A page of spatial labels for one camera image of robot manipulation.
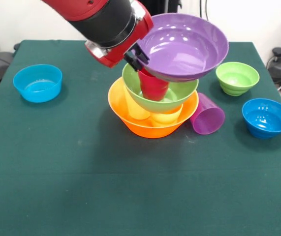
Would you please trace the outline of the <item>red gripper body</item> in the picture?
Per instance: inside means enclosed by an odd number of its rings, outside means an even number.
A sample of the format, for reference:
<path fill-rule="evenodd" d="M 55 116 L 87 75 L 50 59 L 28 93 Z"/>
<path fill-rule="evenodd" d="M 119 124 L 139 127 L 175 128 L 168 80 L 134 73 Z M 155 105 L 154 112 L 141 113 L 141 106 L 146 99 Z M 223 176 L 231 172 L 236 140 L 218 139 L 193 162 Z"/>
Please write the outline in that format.
<path fill-rule="evenodd" d="M 87 49 L 90 54 L 101 64 L 114 67 L 124 55 L 136 45 L 137 41 L 143 39 L 153 28 L 153 21 L 148 10 L 137 0 L 131 1 L 133 15 L 136 17 L 135 24 L 129 36 L 122 43 L 109 49 L 103 49 L 96 43 L 87 41 Z"/>

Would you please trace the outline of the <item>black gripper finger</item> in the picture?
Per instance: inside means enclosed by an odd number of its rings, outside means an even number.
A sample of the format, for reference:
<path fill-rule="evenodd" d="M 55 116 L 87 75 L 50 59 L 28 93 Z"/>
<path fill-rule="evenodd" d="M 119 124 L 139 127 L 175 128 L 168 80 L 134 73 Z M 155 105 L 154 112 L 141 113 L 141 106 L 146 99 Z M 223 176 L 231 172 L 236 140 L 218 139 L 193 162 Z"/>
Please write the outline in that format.
<path fill-rule="evenodd" d="M 130 56 L 129 54 L 124 54 L 124 60 L 134 69 L 134 71 L 141 71 L 143 65 L 135 57 Z"/>
<path fill-rule="evenodd" d="M 143 51 L 143 49 L 138 45 L 138 44 L 134 44 L 131 47 L 131 51 L 133 52 L 133 54 L 144 64 L 148 64 L 149 63 L 149 57 L 146 55 L 146 53 Z"/>

